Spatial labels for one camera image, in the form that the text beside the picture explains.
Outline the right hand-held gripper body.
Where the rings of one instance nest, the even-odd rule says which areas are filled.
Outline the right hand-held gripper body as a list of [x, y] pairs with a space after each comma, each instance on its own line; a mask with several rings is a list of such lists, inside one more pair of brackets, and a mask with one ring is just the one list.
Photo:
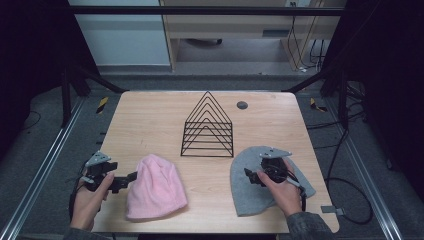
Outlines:
[[290, 152], [270, 148], [259, 154], [261, 158], [261, 167], [263, 172], [275, 183], [288, 181], [290, 184], [299, 187], [299, 180], [295, 174], [287, 168], [284, 161], [284, 158], [290, 155]]

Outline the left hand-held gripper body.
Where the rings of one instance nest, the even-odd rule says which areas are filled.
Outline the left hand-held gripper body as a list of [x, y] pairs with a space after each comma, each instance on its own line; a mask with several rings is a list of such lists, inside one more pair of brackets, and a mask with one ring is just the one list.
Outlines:
[[111, 162], [111, 158], [108, 155], [101, 151], [97, 151], [84, 164], [86, 172], [82, 180], [84, 181], [85, 187], [89, 191], [96, 191], [107, 173], [116, 170], [117, 166], [118, 163]]

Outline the grey beanie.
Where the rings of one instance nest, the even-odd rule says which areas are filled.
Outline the grey beanie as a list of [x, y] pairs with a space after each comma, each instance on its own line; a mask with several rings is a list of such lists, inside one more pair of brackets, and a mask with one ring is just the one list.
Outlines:
[[[249, 177], [247, 177], [244, 172], [244, 168], [254, 172], [263, 172], [259, 154], [270, 148], [272, 147], [249, 147], [239, 153], [232, 162], [230, 168], [231, 192], [236, 213], [239, 217], [260, 214], [267, 208], [276, 204], [276, 201], [269, 189], [257, 184], [251, 184]], [[285, 157], [284, 161], [287, 168], [292, 171], [299, 180], [300, 186], [298, 188], [300, 189], [302, 209], [305, 210], [306, 199], [313, 196], [316, 193], [316, 190], [312, 187], [310, 182], [295, 163], [290, 159], [290, 156]]]

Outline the pink beanie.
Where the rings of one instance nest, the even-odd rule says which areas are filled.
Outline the pink beanie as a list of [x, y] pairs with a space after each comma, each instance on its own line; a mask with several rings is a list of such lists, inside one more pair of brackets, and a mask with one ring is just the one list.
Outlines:
[[137, 179], [127, 196], [129, 220], [161, 218], [187, 204], [184, 186], [173, 163], [154, 154], [140, 160]]

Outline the black wire rack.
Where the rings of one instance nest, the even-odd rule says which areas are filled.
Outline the black wire rack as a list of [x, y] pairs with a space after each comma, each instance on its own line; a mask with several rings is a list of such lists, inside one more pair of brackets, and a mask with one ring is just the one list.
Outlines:
[[184, 122], [180, 155], [234, 156], [233, 123], [209, 91], [203, 94]]

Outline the person's right hand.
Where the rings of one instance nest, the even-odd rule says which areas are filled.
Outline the person's right hand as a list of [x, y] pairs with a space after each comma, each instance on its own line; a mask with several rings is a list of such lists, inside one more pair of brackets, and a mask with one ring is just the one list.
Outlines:
[[302, 211], [300, 189], [297, 186], [288, 181], [276, 183], [262, 171], [258, 171], [257, 175], [262, 183], [269, 189], [276, 204], [282, 210], [286, 218]]

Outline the person's left hand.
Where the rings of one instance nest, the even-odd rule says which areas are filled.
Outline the person's left hand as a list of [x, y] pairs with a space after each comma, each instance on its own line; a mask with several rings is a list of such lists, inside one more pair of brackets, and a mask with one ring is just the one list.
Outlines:
[[91, 231], [94, 219], [101, 208], [102, 202], [107, 199], [109, 187], [114, 180], [114, 173], [108, 173], [96, 191], [88, 190], [80, 180], [77, 185], [71, 228]]

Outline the grey tape piece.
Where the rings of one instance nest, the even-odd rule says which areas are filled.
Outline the grey tape piece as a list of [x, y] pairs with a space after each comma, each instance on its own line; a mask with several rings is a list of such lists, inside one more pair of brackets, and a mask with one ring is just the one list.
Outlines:
[[344, 216], [345, 215], [345, 211], [343, 208], [338, 208], [334, 205], [327, 205], [327, 206], [321, 206], [321, 211], [322, 213], [334, 213], [337, 216]]

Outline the black metal stand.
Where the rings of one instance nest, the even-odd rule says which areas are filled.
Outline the black metal stand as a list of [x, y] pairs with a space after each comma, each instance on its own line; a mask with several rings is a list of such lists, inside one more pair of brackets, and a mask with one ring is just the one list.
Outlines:
[[324, 84], [320, 90], [320, 93], [323, 97], [330, 96], [335, 91], [338, 91], [337, 116], [338, 120], [342, 124], [342, 127], [347, 130], [349, 128], [348, 110], [346, 106], [348, 81], [347, 74], [342, 67], [327, 67], [321, 70], [319, 73], [302, 81], [301, 83], [283, 91], [295, 94], [321, 79], [324, 79]]
[[87, 79], [93, 80], [94, 82], [102, 85], [103, 87], [108, 90], [111, 90], [114, 93], [126, 92], [126, 89], [112, 84], [111, 82], [101, 77], [99, 74], [90, 72], [89, 70], [81, 66], [74, 65], [65, 67], [61, 73], [63, 127], [65, 127], [70, 122], [72, 116], [70, 87], [74, 88], [78, 96], [87, 96], [91, 91], [90, 87], [86, 82]]

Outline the black curtain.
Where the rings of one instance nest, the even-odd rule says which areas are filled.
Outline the black curtain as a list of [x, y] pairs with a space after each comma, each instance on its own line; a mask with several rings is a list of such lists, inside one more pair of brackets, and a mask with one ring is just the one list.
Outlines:
[[65, 53], [98, 69], [68, 0], [0, 0], [0, 160], [13, 145], [31, 100], [61, 85]]
[[386, 159], [424, 203], [424, 0], [347, 0], [326, 63], [365, 87]]

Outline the white cabinet panel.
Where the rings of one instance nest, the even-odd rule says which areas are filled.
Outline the white cabinet panel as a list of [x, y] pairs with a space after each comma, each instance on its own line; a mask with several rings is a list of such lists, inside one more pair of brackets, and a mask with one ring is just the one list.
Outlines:
[[170, 65], [160, 15], [77, 14], [98, 66]]

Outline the aluminium floor rail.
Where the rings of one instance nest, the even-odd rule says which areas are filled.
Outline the aluminium floor rail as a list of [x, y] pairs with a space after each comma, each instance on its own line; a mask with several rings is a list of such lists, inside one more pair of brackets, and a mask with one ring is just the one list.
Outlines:
[[0, 240], [15, 240], [17, 238], [71, 131], [73, 130], [85, 101], [86, 97], [78, 97], [76, 99], [75, 105], [71, 110], [70, 119], [63, 127], [60, 128], [60, 131], [44, 157], [41, 166], [37, 169], [35, 176], [14, 211], [14, 214], [0, 232]]
[[[355, 172], [356, 178], [361, 184], [361, 192], [363, 193], [365, 200], [368, 203], [370, 212], [373, 217], [378, 221], [380, 228], [386, 238], [386, 240], [403, 240], [403, 236], [395, 222], [389, 208], [380, 193], [379, 188], [374, 182], [371, 174], [367, 170], [362, 157], [354, 143], [354, 140], [349, 136], [349, 124], [357, 118], [365, 116], [363, 111], [355, 112], [350, 114], [347, 110], [347, 115], [342, 118], [337, 114], [336, 105], [330, 100], [325, 100], [328, 107], [329, 113], [336, 121], [337, 130], [341, 134], [341, 138], [338, 144], [338, 149], [344, 146], [347, 154], [347, 159], [350, 161], [351, 169]], [[326, 180], [329, 182], [331, 179], [335, 180], [335, 177], [331, 176], [331, 172], [334, 166], [335, 159], [338, 154], [338, 149], [334, 152], [331, 164], [326, 175]]]

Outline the yellow-handled tool right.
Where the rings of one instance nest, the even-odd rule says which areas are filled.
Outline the yellow-handled tool right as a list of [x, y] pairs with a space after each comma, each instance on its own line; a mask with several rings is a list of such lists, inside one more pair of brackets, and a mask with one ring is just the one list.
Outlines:
[[311, 107], [311, 109], [315, 109], [315, 110], [320, 111], [320, 112], [327, 112], [328, 111], [328, 109], [326, 107], [318, 106], [314, 98], [310, 98], [310, 107]]

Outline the black horizontal frame bar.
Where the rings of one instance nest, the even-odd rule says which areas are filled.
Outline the black horizontal frame bar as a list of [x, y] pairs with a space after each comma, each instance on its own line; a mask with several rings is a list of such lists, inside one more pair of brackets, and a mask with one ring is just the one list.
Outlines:
[[222, 7], [222, 6], [70, 6], [74, 14], [109, 15], [258, 15], [258, 16], [341, 16], [344, 8]]

